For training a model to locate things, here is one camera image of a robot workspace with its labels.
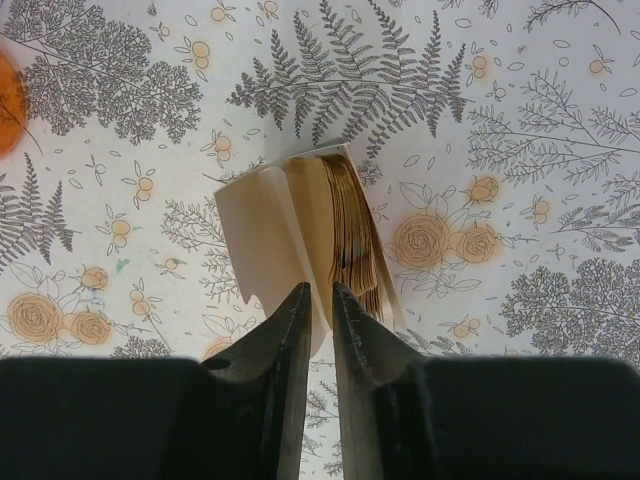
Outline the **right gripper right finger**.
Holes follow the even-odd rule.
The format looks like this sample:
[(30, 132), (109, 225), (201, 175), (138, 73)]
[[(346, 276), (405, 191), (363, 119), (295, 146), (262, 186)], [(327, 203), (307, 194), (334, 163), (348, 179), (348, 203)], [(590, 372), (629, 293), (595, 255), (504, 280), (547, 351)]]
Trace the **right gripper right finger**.
[(639, 376), (598, 357), (427, 357), (333, 287), (348, 479), (635, 479)]

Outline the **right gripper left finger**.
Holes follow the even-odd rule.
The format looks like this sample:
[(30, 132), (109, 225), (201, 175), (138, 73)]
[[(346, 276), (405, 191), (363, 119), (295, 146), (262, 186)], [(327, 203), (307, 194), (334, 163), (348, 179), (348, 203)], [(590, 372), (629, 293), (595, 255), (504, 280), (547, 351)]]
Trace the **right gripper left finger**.
[(213, 357), (8, 358), (5, 479), (295, 479), (311, 336), (297, 285)]

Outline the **coffee filter box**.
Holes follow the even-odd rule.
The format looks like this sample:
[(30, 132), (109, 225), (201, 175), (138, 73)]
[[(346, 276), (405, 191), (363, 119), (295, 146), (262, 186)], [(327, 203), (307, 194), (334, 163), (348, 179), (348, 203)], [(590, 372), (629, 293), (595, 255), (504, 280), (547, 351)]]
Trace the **coffee filter box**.
[[(257, 298), (271, 316), (301, 282), (311, 291), (311, 351), (318, 352), (333, 329), (329, 274), (333, 252), (331, 193), (321, 157), (346, 156), (346, 143), (272, 161), (241, 174), (214, 194), (232, 268), (244, 300)], [(363, 193), (364, 183), (359, 178)], [(405, 323), (383, 242), (368, 203), (374, 232), (382, 318), (394, 330)]]

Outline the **orange glass carafe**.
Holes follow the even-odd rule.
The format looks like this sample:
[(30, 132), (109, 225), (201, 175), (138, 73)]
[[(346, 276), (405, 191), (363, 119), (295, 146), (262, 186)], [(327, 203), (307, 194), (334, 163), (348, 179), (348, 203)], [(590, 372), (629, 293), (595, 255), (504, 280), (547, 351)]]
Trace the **orange glass carafe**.
[(1, 52), (1, 157), (6, 157), (19, 143), (27, 120), (26, 96), (17, 69)]

